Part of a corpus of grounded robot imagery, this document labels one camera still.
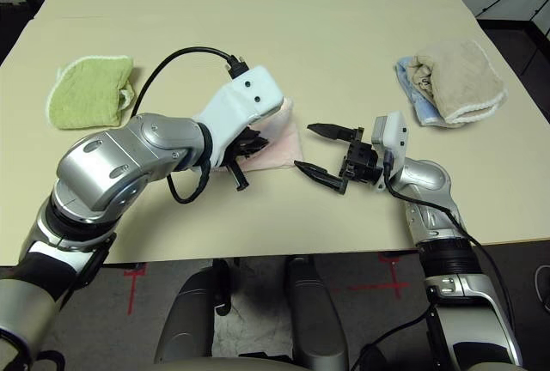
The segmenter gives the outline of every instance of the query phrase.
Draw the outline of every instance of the beige towel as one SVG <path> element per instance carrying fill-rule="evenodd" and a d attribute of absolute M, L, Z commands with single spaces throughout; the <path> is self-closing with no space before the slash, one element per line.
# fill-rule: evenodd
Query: beige towel
<path fill-rule="evenodd" d="M 411 59 L 406 74 L 448 124 L 487 118 L 508 95 L 487 55 L 473 40 L 427 46 Z"/>

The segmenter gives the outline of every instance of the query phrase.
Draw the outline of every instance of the blue cloth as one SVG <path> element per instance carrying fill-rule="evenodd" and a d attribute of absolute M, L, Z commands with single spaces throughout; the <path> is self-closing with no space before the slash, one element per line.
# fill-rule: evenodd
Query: blue cloth
<path fill-rule="evenodd" d="M 444 126 L 449 127 L 435 106 L 431 104 L 415 87 L 410 83 L 409 78 L 406 75 L 406 67 L 409 65 L 409 61 L 413 57 L 407 56 L 405 58 L 399 59 L 397 65 L 395 65 L 395 71 L 397 72 L 397 79 L 401 84 L 401 87 L 405 91 L 406 95 L 409 97 L 414 110 L 416 111 L 416 116 L 419 119 L 419 122 L 423 126 Z"/>

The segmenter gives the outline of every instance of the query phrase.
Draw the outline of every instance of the dark floor mat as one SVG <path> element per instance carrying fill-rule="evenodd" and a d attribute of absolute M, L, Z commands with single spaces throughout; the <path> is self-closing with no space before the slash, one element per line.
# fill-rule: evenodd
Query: dark floor mat
<path fill-rule="evenodd" d="M 548 59 L 541 52 L 537 52 L 522 74 L 536 50 L 533 40 L 523 30 L 484 28 L 484 31 L 550 122 L 550 62 Z"/>

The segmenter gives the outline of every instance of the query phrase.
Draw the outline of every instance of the pink cloth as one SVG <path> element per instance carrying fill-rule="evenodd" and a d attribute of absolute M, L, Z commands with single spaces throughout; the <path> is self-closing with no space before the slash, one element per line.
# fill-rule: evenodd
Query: pink cloth
<path fill-rule="evenodd" d="M 238 161 L 243 171 L 294 167 L 294 161 L 303 161 L 298 129 L 291 120 L 293 106 L 294 102 L 291 99 L 284 98 L 283 105 L 277 113 L 257 125 L 250 126 L 260 131 L 260 136 L 267 139 L 269 144 L 256 155 Z"/>

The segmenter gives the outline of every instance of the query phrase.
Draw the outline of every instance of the floor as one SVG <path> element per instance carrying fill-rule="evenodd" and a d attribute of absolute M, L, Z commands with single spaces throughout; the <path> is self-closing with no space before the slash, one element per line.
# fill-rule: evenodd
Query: floor
<path fill-rule="evenodd" d="M 25 9 L 0 7 L 0 63 L 32 15 Z M 529 38 L 514 31 L 487 31 L 519 75 L 533 51 Z M 550 121 L 550 64 L 538 54 L 520 76 Z M 547 370 L 550 364 L 550 314 L 538 302 L 533 282 L 537 266 L 550 264 L 550 241 L 490 246 L 510 288 L 516 310 L 517 339 L 525 368 Z M 241 260 L 233 268 L 239 289 L 234 309 L 217 317 L 215 356 L 265 351 L 290 354 L 290 317 L 282 291 L 283 257 Z M 389 328 L 415 318 L 427 300 L 418 256 L 386 259 L 378 253 L 323 254 L 315 257 L 331 291 L 349 344 L 350 359 L 360 347 Z M 59 315 L 45 349 L 65 354 L 67 369 L 134 369 L 151 364 L 156 342 L 177 291 L 210 261 L 149 263 L 139 270 L 101 269 L 96 280 L 74 295 Z M 0 269 L 2 275 L 7 269 Z M 486 272 L 492 274 L 488 267 Z M 541 281 L 550 292 L 550 280 Z M 402 331 L 382 343 L 394 369 L 429 369 L 425 325 Z M 39 363 L 34 369 L 52 369 Z"/>

